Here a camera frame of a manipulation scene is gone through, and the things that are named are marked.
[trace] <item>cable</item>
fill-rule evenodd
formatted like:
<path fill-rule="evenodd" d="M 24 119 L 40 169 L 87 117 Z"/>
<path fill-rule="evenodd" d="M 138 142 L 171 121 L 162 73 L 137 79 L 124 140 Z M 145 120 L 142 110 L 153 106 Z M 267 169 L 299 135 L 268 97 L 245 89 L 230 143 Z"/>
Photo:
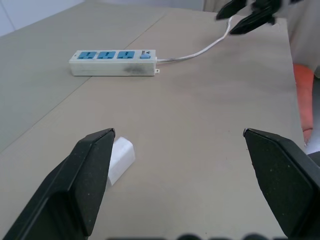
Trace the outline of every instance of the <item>cable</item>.
<path fill-rule="evenodd" d="M 198 51 L 198 52 L 191 54 L 191 55 L 188 55 L 188 56 L 182 56 L 182 57 L 178 57 L 178 58 L 158 59 L 157 63 L 168 63 L 168 62 L 182 61 L 182 60 L 192 59 L 196 56 L 199 56 L 200 54 L 203 54 L 204 52 L 206 52 L 210 48 L 212 48 L 214 45 L 216 45 L 217 43 L 221 42 L 223 39 L 226 38 L 226 36 L 228 35 L 230 28 L 231 28 L 231 20 L 232 20 L 232 17 L 230 17 L 228 20 L 227 27 L 226 27 L 226 30 L 225 30 L 225 33 L 223 34 L 223 36 L 220 37 L 219 39 L 215 40 L 213 43 L 211 43 L 209 46 L 202 49 L 201 51 Z"/>

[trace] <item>white block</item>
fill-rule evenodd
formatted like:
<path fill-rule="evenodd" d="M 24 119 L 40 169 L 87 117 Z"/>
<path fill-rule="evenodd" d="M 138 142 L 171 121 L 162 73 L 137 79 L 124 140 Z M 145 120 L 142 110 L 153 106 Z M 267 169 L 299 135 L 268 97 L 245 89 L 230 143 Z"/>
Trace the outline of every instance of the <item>white block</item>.
<path fill-rule="evenodd" d="M 156 63 L 156 50 L 146 49 L 78 50 L 69 60 L 74 76 L 154 76 Z"/>
<path fill-rule="evenodd" d="M 135 159 L 134 146 L 130 141 L 124 137 L 120 137 L 115 141 L 112 148 L 108 173 L 108 182 L 111 186 L 124 174 Z"/>

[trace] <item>white power strip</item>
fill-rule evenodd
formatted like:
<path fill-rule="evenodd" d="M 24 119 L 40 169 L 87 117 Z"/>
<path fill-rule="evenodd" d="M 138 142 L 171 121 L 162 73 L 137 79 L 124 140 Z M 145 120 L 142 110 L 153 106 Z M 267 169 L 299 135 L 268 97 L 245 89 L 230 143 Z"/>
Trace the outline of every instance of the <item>white power strip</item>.
<path fill-rule="evenodd" d="M 156 50 L 78 50 L 69 60 L 74 76 L 154 76 Z"/>

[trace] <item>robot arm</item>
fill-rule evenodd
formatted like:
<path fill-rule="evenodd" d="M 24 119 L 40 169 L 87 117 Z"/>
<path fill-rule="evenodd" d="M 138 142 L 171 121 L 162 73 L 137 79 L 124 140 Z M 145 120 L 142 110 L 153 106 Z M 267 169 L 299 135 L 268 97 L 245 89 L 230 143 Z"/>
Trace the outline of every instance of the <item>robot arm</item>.
<path fill-rule="evenodd" d="M 301 0 L 289 0 L 295 4 Z M 231 35 L 242 35 L 264 25 L 276 23 L 274 16 L 284 5 L 284 0 L 255 0 L 251 5 L 252 14 L 242 19 L 231 31 Z M 228 19 L 247 5 L 247 0 L 232 0 L 224 5 L 216 15 L 216 20 Z"/>

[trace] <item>power switch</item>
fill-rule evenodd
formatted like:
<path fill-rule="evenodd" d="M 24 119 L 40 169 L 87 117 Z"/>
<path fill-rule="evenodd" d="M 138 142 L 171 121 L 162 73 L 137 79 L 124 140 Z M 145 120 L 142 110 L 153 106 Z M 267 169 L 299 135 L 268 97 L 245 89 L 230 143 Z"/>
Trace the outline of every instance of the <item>power switch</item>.
<path fill-rule="evenodd" d="M 140 56 L 140 59 L 149 59 L 149 58 L 151 58 L 149 53 L 144 53 Z"/>

